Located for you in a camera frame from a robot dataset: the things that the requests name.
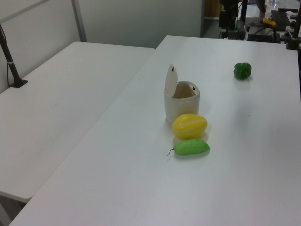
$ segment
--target black stand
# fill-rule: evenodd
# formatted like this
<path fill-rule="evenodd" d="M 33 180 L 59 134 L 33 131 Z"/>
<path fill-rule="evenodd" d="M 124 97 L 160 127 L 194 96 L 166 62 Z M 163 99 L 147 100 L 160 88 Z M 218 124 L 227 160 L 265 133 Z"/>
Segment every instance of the black stand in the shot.
<path fill-rule="evenodd" d="M 21 86 L 26 84 L 27 81 L 22 80 L 19 76 L 19 73 L 16 69 L 15 63 L 13 61 L 13 58 L 11 57 L 10 51 L 8 49 L 8 45 L 6 43 L 6 39 L 5 39 L 5 36 L 4 36 L 4 31 L 2 30 L 1 25 L 0 25 L 0 44 L 1 44 L 2 50 L 4 52 L 5 58 L 8 62 L 11 73 L 13 74 L 13 77 L 14 77 L 14 80 L 15 80 L 15 82 L 11 85 L 11 87 L 20 88 Z"/>
<path fill-rule="evenodd" d="M 233 40 L 243 40 L 246 36 L 245 30 L 245 18 L 247 0 L 242 2 L 241 19 L 236 24 L 238 16 L 238 3 L 240 0 L 220 0 L 220 3 L 224 6 L 224 10 L 220 12 L 219 27 L 222 28 L 222 38 L 228 38 Z"/>
<path fill-rule="evenodd" d="M 296 26 L 295 29 L 293 30 L 293 36 L 288 39 L 288 42 L 286 44 L 286 49 L 299 50 L 299 44 L 301 43 L 300 39 L 298 39 L 300 25 L 301 25 L 301 4 L 297 15 Z"/>

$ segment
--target bell pepper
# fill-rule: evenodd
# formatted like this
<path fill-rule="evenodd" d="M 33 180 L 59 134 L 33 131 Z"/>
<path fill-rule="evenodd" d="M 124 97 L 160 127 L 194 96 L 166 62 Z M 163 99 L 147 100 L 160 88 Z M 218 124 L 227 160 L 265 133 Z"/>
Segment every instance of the bell pepper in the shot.
<path fill-rule="evenodd" d="M 251 75 L 251 69 L 248 63 L 237 63 L 234 66 L 234 76 L 238 79 L 246 79 Z"/>

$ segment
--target toy vegetable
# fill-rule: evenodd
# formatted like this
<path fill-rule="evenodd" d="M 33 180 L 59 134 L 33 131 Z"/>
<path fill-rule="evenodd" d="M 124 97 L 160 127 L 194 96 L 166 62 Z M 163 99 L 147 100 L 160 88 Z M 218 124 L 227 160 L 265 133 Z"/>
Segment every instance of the toy vegetable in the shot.
<path fill-rule="evenodd" d="M 197 154 L 204 151 L 208 151 L 210 150 L 210 147 L 203 140 L 193 139 L 193 140 L 180 141 L 179 143 L 175 144 L 174 148 L 171 150 L 174 150 L 174 152 L 178 155 L 185 155 L 185 154 Z"/>
<path fill-rule="evenodd" d="M 207 120 L 197 114 L 182 114 L 173 122 L 172 131 L 180 140 L 199 138 L 207 127 Z"/>
<path fill-rule="evenodd" d="M 238 79 L 246 79 L 251 75 L 251 65 L 248 63 L 238 63 L 234 66 L 234 76 Z"/>

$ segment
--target open lid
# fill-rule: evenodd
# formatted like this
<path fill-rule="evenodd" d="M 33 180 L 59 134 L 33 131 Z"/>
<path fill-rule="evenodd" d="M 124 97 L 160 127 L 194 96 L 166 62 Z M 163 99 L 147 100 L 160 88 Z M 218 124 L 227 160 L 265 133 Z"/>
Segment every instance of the open lid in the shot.
<path fill-rule="evenodd" d="M 178 73 L 176 68 L 171 64 L 168 68 L 166 80 L 165 80 L 165 91 L 172 97 L 177 89 Z"/>

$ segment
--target toy cucumber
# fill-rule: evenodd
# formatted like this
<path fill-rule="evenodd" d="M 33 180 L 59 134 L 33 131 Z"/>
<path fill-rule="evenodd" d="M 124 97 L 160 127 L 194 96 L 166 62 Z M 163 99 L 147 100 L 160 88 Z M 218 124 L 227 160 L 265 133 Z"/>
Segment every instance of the toy cucumber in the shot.
<path fill-rule="evenodd" d="M 176 143 L 174 145 L 174 148 L 171 150 L 174 150 L 174 152 L 178 155 L 185 155 L 185 154 L 198 154 L 210 150 L 210 147 L 203 140 L 193 139 L 193 140 L 180 141 L 179 143 Z"/>

